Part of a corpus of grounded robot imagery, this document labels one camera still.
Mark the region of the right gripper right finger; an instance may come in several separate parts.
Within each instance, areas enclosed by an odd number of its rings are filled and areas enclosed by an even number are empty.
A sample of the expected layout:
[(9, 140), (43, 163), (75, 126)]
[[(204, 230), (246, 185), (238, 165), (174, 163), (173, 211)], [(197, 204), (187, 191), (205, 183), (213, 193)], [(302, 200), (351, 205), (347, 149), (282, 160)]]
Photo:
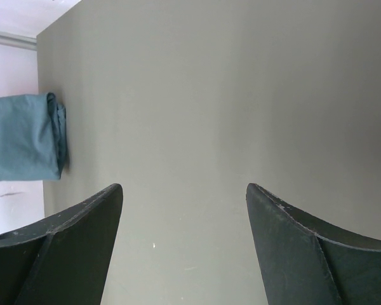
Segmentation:
[(381, 240), (334, 226), (258, 184), (246, 204), (269, 304), (381, 304)]

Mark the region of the slate blue t shirt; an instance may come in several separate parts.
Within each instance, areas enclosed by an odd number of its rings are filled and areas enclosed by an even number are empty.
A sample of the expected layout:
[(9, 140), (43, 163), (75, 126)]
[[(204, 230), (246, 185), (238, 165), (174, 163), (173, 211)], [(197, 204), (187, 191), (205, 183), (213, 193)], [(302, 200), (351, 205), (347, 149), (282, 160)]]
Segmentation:
[(0, 181), (58, 180), (66, 158), (66, 109), (54, 93), (0, 97)]

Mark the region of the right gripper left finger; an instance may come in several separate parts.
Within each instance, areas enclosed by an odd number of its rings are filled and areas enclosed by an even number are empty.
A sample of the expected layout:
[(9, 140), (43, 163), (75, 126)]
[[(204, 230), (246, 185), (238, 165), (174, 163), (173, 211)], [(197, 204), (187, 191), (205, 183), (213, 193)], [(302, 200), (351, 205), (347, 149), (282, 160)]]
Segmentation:
[(112, 184), (0, 234), (0, 304), (100, 304), (123, 207)]

